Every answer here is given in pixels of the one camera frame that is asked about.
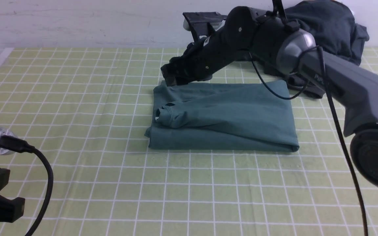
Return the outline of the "black gripper screen-right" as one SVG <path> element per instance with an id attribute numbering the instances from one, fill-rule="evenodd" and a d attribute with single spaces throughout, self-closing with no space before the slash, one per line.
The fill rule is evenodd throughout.
<path id="1" fill-rule="evenodd" d="M 197 42 L 182 56 L 161 67 L 166 86 L 181 86 L 212 79 L 212 75 L 234 62 L 242 51 L 251 48 L 248 37 L 209 36 Z"/>

